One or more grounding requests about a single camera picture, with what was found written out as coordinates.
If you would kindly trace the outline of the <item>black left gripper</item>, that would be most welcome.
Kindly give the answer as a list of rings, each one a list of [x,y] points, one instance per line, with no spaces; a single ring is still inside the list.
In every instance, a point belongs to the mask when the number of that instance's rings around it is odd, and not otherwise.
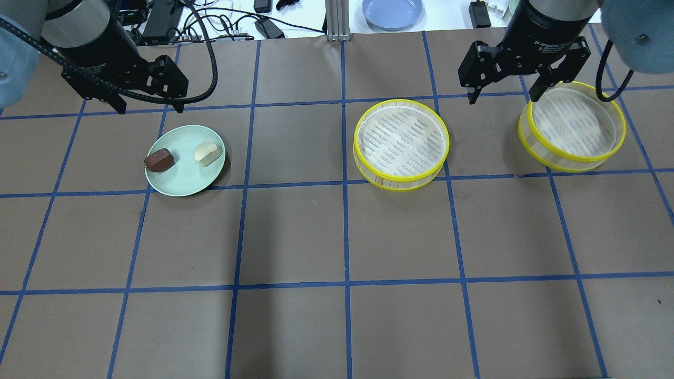
[[[153,63],[145,60],[111,14],[55,15],[55,48],[83,71],[128,91],[178,100],[187,95],[189,80],[176,63],[167,55]],[[126,113],[126,101],[113,89],[96,88],[95,98],[120,115]]]

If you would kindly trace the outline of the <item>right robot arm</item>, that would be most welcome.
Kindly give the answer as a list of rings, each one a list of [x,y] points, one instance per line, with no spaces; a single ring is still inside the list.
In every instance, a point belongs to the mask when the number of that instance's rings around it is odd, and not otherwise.
[[[537,75],[533,102],[558,83],[573,82],[591,54],[581,32],[597,11],[608,38],[595,80],[600,101],[620,96],[634,72],[672,73],[672,1],[520,1],[502,41],[474,41],[458,67],[470,104],[484,87],[513,75]],[[629,71],[619,90],[605,96],[600,84],[612,50]]]

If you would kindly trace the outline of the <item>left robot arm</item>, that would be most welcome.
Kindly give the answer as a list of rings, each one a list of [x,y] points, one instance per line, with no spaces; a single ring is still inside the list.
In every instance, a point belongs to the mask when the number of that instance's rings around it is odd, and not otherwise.
[[[138,52],[132,38],[105,1],[2,1],[2,108],[26,94],[36,71],[40,48],[73,69],[61,77],[84,100],[127,110],[120,90],[140,91],[163,99],[181,99],[188,79],[170,57],[152,62]]]

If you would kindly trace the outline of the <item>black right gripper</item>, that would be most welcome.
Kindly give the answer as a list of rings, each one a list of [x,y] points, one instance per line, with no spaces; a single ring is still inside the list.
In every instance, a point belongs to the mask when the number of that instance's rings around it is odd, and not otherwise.
[[[484,87],[513,75],[538,75],[529,89],[532,102],[559,82],[575,80],[591,55],[581,36],[590,19],[590,4],[517,5],[502,41],[470,45],[458,67],[469,104]]]

